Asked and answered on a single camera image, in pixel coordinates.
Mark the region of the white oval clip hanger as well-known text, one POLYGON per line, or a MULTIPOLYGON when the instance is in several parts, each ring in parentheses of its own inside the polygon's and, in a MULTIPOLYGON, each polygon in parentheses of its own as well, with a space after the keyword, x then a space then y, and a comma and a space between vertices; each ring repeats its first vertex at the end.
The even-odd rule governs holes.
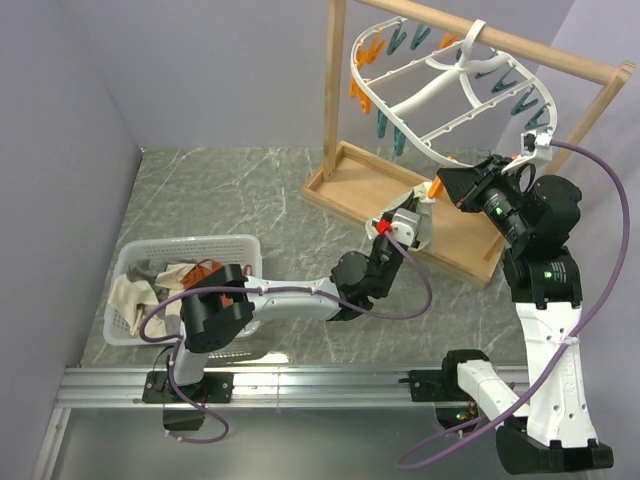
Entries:
POLYGON ((526 122, 542 106, 541 120, 549 124, 535 131, 553 135, 558 113, 543 82, 513 55, 479 43, 485 24, 473 22, 464 37, 447 35, 435 44, 430 27, 393 17, 367 28, 355 39, 349 55, 350 78, 371 99, 369 115, 388 118, 386 135, 393 146, 394 128, 406 136, 405 150, 415 150, 447 167, 470 167, 457 157, 456 147, 485 145, 481 134, 519 118, 526 122), (529 89, 539 103, 517 116, 510 110, 529 89))

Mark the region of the pale green underwear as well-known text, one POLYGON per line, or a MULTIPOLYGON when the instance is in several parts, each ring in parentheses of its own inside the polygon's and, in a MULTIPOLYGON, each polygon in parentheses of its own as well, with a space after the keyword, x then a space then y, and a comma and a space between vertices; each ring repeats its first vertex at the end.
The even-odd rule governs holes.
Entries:
POLYGON ((412 251, 433 251, 434 225, 432 209, 436 199, 428 196, 432 185, 433 182, 427 180, 412 187, 410 191, 391 201, 377 215, 366 220, 364 228, 367 237, 373 240, 378 235, 376 230, 377 223, 382 219, 392 223, 393 216, 399 209, 403 209, 409 212, 409 219, 417 224, 415 227, 416 235, 410 249, 412 251))

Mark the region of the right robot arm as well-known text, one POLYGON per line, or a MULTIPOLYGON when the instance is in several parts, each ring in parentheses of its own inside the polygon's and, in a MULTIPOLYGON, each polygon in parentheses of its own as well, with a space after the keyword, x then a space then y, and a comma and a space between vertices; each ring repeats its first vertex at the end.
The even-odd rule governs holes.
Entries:
POLYGON ((495 424, 498 457, 512 475, 609 469, 611 447, 590 419, 579 339, 582 286, 566 247, 581 217, 581 190, 557 175, 532 175, 491 156, 474 167, 441 168, 429 197, 484 213, 508 243, 503 270, 522 326, 530 397, 518 396, 479 350, 453 350, 437 382, 448 399, 469 399, 495 424))

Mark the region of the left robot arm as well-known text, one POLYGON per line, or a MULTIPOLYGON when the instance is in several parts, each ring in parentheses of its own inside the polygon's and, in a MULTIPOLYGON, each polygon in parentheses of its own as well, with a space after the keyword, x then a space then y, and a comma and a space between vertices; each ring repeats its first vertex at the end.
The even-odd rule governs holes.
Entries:
POLYGON ((254 321, 308 317, 349 321, 372 311, 388 296, 409 250, 432 223, 432 200, 412 191, 369 221, 373 243, 369 254, 343 254, 327 277, 287 283, 250 276, 237 264, 225 265, 194 286, 157 305, 180 303, 182 330, 172 335, 166 390, 189 402, 201 391, 212 352, 229 345, 254 321))

